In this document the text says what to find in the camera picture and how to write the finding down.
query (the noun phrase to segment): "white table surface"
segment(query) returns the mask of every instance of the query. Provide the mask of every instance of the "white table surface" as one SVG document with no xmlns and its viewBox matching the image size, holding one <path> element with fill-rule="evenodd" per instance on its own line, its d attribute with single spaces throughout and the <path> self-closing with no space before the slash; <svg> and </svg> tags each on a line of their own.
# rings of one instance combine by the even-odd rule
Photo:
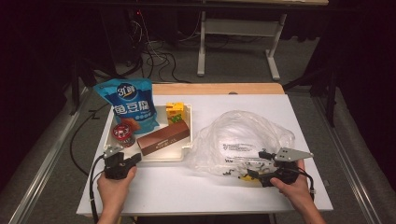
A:
<svg viewBox="0 0 396 224">
<path fill-rule="evenodd" d="M 300 125 L 286 94 L 261 95 L 155 95 L 155 105 L 184 102 L 192 107 L 192 137 L 211 124 L 221 114 L 231 110 L 256 113 L 292 131 L 295 148 L 309 151 Z M 103 153 L 108 120 L 95 158 Z M 332 210 L 332 203 L 319 176 L 314 159 L 305 159 L 305 170 L 314 178 L 315 204 L 321 211 Z M 95 172 L 103 170 L 98 162 Z M 138 163 L 137 174 L 122 211 L 123 216 L 254 214 L 293 210 L 290 202 L 276 188 L 263 188 L 259 182 L 243 181 L 236 177 L 216 176 L 197 172 L 184 162 Z M 92 213 L 89 188 L 84 189 L 77 214 Z M 97 211 L 102 202 L 93 186 Z"/>
</svg>

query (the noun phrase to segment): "gray carpet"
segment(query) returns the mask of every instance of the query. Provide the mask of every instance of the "gray carpet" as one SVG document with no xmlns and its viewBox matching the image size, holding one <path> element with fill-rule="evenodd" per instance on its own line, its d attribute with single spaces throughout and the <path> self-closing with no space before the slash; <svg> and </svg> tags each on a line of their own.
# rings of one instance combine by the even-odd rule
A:
<svg viewBox="0 0 396 224">
<path fill-rule="evenodd" d="M 161 44 L 153 45 L 156 45 L 158 55 L 161 55 L 161 52 L 171 52 L 175 56 L 177 62 L 175 76 L 178 79 L 197 83 L 273 82 L 262 53 L 262 46 L 268 44 L 268 39 L 252 42 L 250 40 L 252 40 L 251 37 L 233 37 L 233 41 L 230 41 L 223 48 L 219 48 L 225 43 L 223 39 L 209 40 L 207 45 L 210 48 L 206 50 L 205 77 L 196 76 L 198 57 L 196 42 L 184 42 L 183 45 L 179 45 L 178 49 L 167 46 L 158 49 Z M 316 44 L 317 41 L 299 43 L 296 39 L 279 42 L 275 57 L 281 76 L 281 84 L 288 83 L 303 73 Z M 120 71 L 127 69 L 122 65 L 119 65 L 118 68 Z M 164 69 L 157 66 L 151 75 L 151 79 L 153 81 L 175 81 L 172 78 L 171 71 L 172 66 L 167 66 Z M 144 74 L 145 76 L 149 74 L 149 66 L 146 64 Z M 141 77 L 141 73 L 137 72 L 131 77 Z M 377 223 L 367 221 L 359 202 L 356 200 L 355 192 L 345 175 L 337 146 L 322 118 L 321 111 L 318 110 L 314 99 L 309 96 L 307 87 L 297 87 L 288 91 L 287 94 L 300 122 L 305 140 L 311 151 L 315 153 L 314 160 L 322 179 L 325 181 L 326 189 L 334 207 L 333 211 L 323 213 L 327 222 Z M 337 102 L 340 103 L 337 104 L 335 111 L 335 130 L 342 143 L 347 147 L 351 162 L 366 187 L 382 223 L 396 223 L 396 218 L 391 212 L 391 209 L 396 207 L 394 191 L 387 184 L 386 178 L 380 172 L 369 150 L 364 145 L 354 126 L 353 119 L 348 114 L 347 107 L 342 102 L 342 96 L 339 94 L 337 97 Z M 30 216 L 28 216 L 28 223 L 92 223 L 90 218 L 76 215 L 87 176 L 80 172 L 71 161 L 69 142 L 72 133 L 79 124 L 91 114 L 88 111 L 97 109 L 104 103 L 105 101 L 95 92 L 88 96 L 88 100 L 80 110 L 81 114 L 74 128 L 66 137 L 57 165 L 51 172 L 42 192 L 38 192 L 40 197 L 31 210 Z M 2 204 L 0 222 L 6 223 L 11 219 L 51 145 L 59 138 L 59 133 L 63 130 L 62 127 L 64 127 L 64 121 L 68 118 L 67 113 L 70 112 L 70 108 L 69 101 L 64 111 L 43 133 L 0 195 L 0 204 Z M 89 171 L 92 165 L 93 154 L 102 134 L 108 110 L 109 107 L 107 106 L 97 113 L 96 117 L 99 119 L 87 121 L 74 140 L 73 151 L 75 157 L 86 171 Z M 303 223 L 296 213 L 276 214 L 276 219 L 279 224 Z M 125 218 L 122 223 L 131 223 L 131 221 L 129 218 Z"/>
</svg>

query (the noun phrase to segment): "snack package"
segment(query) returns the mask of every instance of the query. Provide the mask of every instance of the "snack package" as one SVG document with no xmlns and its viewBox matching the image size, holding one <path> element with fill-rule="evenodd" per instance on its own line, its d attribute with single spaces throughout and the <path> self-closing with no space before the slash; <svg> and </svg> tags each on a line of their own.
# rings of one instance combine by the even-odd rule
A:
<svg viewBox="0 0 396 224">
<path fill-rule="evenodd" d="M 148 78 L 114 78 L 93 88 L 113 105 L 117 122 L 129 124 L 134 134 L 149 133 L 159 126 Z"/>
</svg>

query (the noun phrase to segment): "white tray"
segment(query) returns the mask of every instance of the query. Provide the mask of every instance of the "white tray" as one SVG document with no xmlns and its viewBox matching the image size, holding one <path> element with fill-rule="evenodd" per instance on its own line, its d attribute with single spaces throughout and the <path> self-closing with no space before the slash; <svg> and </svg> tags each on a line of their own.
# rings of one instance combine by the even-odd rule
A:
<svg viewBox="0 0 396 224">
<path fill-rule="evenodd" d="M 168 126 L 168 120 L 166 117 L 166 105 L 156 105 L 155 109 L 157 110 L 157 122 L 160 124 L 160 126 L 155 127 L 153 132 Z M 184 121 L 186 121 L 187 125 L 189 126 L 190 136 L 183 138 L 180 141 L 177 141 L 174 144 L 164 147 L 158 151 L 152 152 L 146 156 L 142 155 L 142 162 L 183 161 L 184 154 L 185 154 L 184 150 L 186 148 L 190 148 L 191 142 L 192 142 L 191 105 L 184 105 L 184 111 L 186 112 L 186 118 Z M 118 143 L 118 141 L 116 139 L 114 139 L 114 137 L 111 134 L 111 130 L 113 130 L 113 128 L 117 125 L 117 122 L 114 118 L 114 113 L 110 112 L 109 119 L 112 119 L 112 123 L 110 125 L 109 132 L 107 133 L 105 144 L 103 145 L 104 150 L 106 150 L 106 148 L 108 146 L 120 147 L 120 144 Z M 136 134 L 134 137 L 137 139 L 137 138 L 144 136 L 146 134 L 148 134 L 148 133 Z M 140 147 L 137 143 L 134 143 L 134 145 L 131 147 L 126 147 L 121 152 L 124 153 L 124 159 L 130 158 L 133 155 L 135 155 L 136 153 L 142 153 L 142 151 L 140 150 Z"/>
</svg>

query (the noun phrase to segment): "yellow object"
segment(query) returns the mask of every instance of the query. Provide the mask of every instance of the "yellow object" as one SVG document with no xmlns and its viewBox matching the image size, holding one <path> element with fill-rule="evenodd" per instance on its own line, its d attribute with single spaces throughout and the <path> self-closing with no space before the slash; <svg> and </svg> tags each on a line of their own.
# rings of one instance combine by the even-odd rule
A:
<svg viewBox="0 0 396 224">
<path fill-rule="evenodd" d="M 253 178 L 250 175 L 238 176 L 238 178 L 245 181 L 259 181 L 259 179 Z"/>
<path fill-rule="evenodd" d="M 166 117 L 168 124 L 173 124 L 186 118 L 182 102 L 166 103 Z"/>
</svg>

